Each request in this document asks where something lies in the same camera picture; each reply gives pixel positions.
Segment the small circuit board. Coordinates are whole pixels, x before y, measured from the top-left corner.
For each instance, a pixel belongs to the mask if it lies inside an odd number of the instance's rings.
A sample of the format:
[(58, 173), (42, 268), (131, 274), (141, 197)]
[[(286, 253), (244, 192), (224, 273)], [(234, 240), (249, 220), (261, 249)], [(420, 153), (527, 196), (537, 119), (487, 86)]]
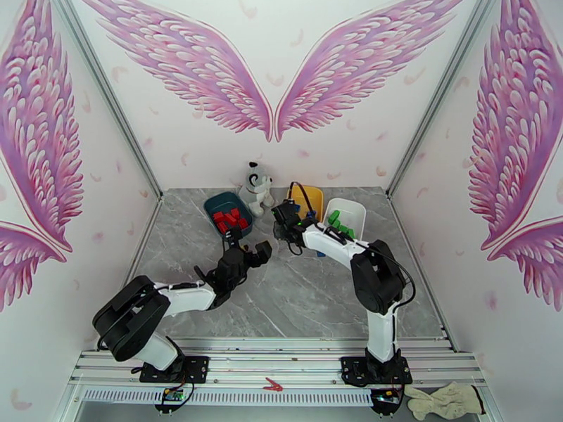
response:
[(154, 407), (159, 414), (170, 415), (181, 409), (193, 396), (194, 389), (186, 391), (184, 388), (176, 390), (166, 388), (161, 400)]
[(396, 389), (371, 389), (371, 409), (380, 416), (394, 416), (403, 402), (403, 391)]

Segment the aluminium front rail frame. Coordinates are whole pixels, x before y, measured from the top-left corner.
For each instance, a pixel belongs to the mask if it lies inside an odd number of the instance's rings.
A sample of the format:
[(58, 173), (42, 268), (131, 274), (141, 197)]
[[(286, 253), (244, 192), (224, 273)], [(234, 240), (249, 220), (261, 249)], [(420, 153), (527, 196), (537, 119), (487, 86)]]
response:
[[(188, 356), (209, 358), (209, 388), (260, 388), (271, 378), (283, 388), (339, 388), (342, 357), (360, 357), (363, 339), (328, 338), (178, 338)], [(453, 381), (486, 386), (478, 359), (458, 352), (447, 338), (403, 338), (398, 341), (414, 385), (441, 387)], [(117, 362), (109, 352), (83, 351), (69, 382), (74, 385), (139, 386), (140, 366)]]

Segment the yellow plastic bin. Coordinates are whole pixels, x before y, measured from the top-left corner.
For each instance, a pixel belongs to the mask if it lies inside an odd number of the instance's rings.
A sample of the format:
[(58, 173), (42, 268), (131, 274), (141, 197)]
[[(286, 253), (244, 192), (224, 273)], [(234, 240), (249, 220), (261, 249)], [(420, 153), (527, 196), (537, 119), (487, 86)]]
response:
[(286, 197), (288, 199), (293, 199), (295, 204), (301, 205), (301, 211), (298, 214), (301, 219), (304, 219), (308, 217), (307, 213), (312, 211), (309, 210), (304, 195), (308, 197), (312, 210), (317, 212), (315, 219), (321, 222), (324, 212), (324, 194), (320, 188), (307, 185), (302, 185), (301, 187), (299, 185), (294, 185), (291, 191), (288, 189)]

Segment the grey white husky plush toy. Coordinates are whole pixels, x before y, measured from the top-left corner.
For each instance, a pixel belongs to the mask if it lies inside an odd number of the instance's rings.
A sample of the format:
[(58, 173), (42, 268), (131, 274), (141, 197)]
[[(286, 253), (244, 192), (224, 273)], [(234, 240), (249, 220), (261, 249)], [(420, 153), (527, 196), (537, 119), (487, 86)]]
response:
[(248, 163), (249, 170), (238, 196), (254, 217), (262, 217), (265, 208), (272, 208), (275, 200), (271, 194), (272, 177), (257, 162)]

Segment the white work glove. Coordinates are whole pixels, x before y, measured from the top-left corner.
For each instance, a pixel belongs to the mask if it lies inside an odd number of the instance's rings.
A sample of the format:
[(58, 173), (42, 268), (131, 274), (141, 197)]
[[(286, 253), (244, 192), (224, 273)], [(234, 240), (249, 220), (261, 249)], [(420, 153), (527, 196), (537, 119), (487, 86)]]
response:
[(418, 421), (423, 421), (429, 414), (451, 421), (466, 414), (486, 413), (483, 400), (473, 385), (452, 382), (430, 394), (406, 385), (404, 391), (410, 398), (407, 407)]

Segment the aluminium side rail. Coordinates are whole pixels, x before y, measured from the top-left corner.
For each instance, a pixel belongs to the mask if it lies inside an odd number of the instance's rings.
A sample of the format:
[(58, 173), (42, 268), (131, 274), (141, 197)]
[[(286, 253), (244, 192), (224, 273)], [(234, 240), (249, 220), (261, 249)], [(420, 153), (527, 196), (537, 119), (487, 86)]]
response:
[(156, 204), (151, 212), (151, 215), (146, 223), (146, 226), (142, 231), (138, 246), (133, 254), (132, 261), (125, 275), (125, 279), (122, 282), (122, 286), (126, 286), (134, 278), (137, 267), (139, 266), (139, 263), (142, 259), (142, 255), (144, 254), (144, 251), (146, 249), (151, 232), (154, 228), (156, 220), (158, 219), (158, 215), (162, 207), (162, 204), (163, 204), (163, 194), (161, 194), (160, 197), (157, 198)]
[(421, 282), (424, 284), (424, 288), (426, 290), (426, 294), (428, 295), (431, 304), (433, 306), (433, 309), (437, 315), (437, 317), (440, 320), (441, 323), (441, 328), (444, 332), (444, 336), (449, 340), (451, 347), (453, 349), (453, 351), (459, 352), (459, 347), (457, 346), (457, 343), (455, 341), (455, 338), (450, 334), (450, 329), (449, 329), (449, 325), (447, 322), (447, 319), (445, 317), (445, 314), (440, 306), (439, 301), (437, 300), (434, 290), (429, 282), (429, 277), (426, 274), (426, 271), (424, 269), (424, 266), (422, 264), (422, 258), (421, 256), (419, 256), (417, 250), (415, 249), (415, 245), (412, 242), (412, 240), (410, 239), (408, 233), (407, 233), (407, 229), (405, 228), (404, 222), (402, 221), (402, 219), (400, 218), (399, 212), (395, 206), (395, 203), (393, 202), (392, 197), (390, 197), (387, 193), (386, 193), (386, 199), (388, 201), (388, 204), (390, 206), (391, 212), (393, 213), (393, 216), (397, 222), (398, 228), (400, 229), (400, 232), (406, 242), (406, 246), (407, 249), (409, 251), (410, 257), (413, 260), (414, 265), (416, 266), (416, 270), (417, 273), (421, 279)]

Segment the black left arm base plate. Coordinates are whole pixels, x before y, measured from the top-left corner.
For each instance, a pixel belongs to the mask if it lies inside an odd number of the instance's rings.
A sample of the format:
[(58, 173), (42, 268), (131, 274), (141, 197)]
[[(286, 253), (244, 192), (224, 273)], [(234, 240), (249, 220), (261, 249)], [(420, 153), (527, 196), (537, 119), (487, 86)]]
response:
[(162, 383), (176, 385), (180, 383), (203, 384), (206, 382), (210, 359), (205, 356), (178, 356), (166, 369), (144, 363), (139, 381), (141, 383)]

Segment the dark teal plastic bin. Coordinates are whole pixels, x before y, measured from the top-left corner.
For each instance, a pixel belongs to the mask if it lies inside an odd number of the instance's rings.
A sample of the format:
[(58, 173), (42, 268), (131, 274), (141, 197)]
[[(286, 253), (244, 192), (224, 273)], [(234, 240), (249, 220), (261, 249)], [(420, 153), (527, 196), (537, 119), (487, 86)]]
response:
[[(224, 213), (225, 211), (229, 211), (233, 208), (238, 208), (239, 212), (240, 212), (240, 218), (245, 218), (246, 221), (248, 222), (247, 228), (245, 228), (245, 229), (240, 228), (242, 230), (242, 236), (247, 236), (252, 231), (253, 215), (248, 211), (248, 209), (243, 204), (241, 199), (237, 196), (237, 194), (235, 194), (231, 191), (225, 191), (225, 192), (222, 192), (222, 193), (219, 193), (215, 196), (210, 197), (209, 199), (207, 199), (206, 202), (204, 202), (203, 207), (204, 207), (204, 210), (205, 210), (207, 216), (209, 217), (210, 221), (214, 225), (215, 230), (221, 236), (224, 236), (224, 234), (222, 234), (221, 231), (219, 230), (219, 228), (217, 227), (219, 222), (215, 222), (212, 218), (212, 215), (216, 212), (223, 212)], [(226, 217), (226, 216), (224, 216), (224, 220), (230, 222), (231, 224), (236, 224), (236, 225), (237, 225), (237, 222), (238, 222), (238, 220), (233, 219), (232, 217)]]

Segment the aluminium corner post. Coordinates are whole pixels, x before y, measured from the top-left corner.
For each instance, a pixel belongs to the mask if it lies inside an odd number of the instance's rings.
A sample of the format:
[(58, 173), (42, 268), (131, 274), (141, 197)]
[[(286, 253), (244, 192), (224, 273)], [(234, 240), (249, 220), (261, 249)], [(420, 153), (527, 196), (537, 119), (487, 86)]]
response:
[(389, 186), (385, 190), (387, 198), (392, 199), (394, 193), (398, 190), (403, 177), (405, 176), (409, 166), (412, 164), (419, 147), (421, 146), (426, 133), (428, 132), (435, 116), (441, 108), (443, 100), (447, 95), (450, 87), (453, 85), (453, 80), (462, 65), (464, 58), (471, 46), (477, 30), (481, 26), (481, 21), (486, 14), (488, 3), (490, 0), (476, 0), (476, 3), (469, 15), (462, 34), (458, 39), (453, 52), (446, 63), (445, 69), (441, 78), (436, 85), (434, 92), (429, 100), (428, 105), (419, 121), (417, 128), (412, 136), (412, 139), (407, 146), (405, 154), (400, 159), (398, 168), (394, 173)]
[(116, 96), (113, 85), (110, 82), (110, 78), (102, 67), (99, 57), (96, 54), (94, 46), (87, 35), (75, 7), (73, 6), (71, 0), (52, 0), (52, 2), (54, 3), (57, 12), (61, 15), (70, 36), (76, 43), (95, 85), (101, 92), (104, 102), (106, 103), (138, 166), (145, 176), (152, 193), (155, 195), (157, 200), (161, 200), (163, 197), (163, 190), (158, 183), (158, 180), (156, 179), (156, 176), (151, 169), (139, 142), (137, 141), (134, 130), (127, 119), (118, 97)]

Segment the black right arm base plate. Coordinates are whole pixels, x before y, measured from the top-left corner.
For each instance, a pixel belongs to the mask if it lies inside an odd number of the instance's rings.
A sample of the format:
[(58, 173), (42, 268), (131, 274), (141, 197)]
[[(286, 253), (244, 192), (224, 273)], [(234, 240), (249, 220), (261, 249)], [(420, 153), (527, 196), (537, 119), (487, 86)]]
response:
[(387, 362), (375, 357), (342, 357), (341, 378), (347, 385), (409, 385), (413, 383), (406, 358), (397, 355)]

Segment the white plastic bin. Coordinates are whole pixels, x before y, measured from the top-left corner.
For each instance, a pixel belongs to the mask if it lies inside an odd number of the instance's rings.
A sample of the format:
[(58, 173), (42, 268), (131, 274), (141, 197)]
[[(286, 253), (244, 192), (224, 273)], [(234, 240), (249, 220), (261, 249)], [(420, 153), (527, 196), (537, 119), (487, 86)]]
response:
[(355, 239), (362, 240), (366, 218), (365, 207), (353, 200), (344, 198), (332, 198), (327, 204), (326, 212), (323, 218), (323, 223), (332, 227), (334, 226), (333, 224), (329, 224), (328, 217), (333, 210), (340, 211), (339, 220), (348, 228), (354, 230)]

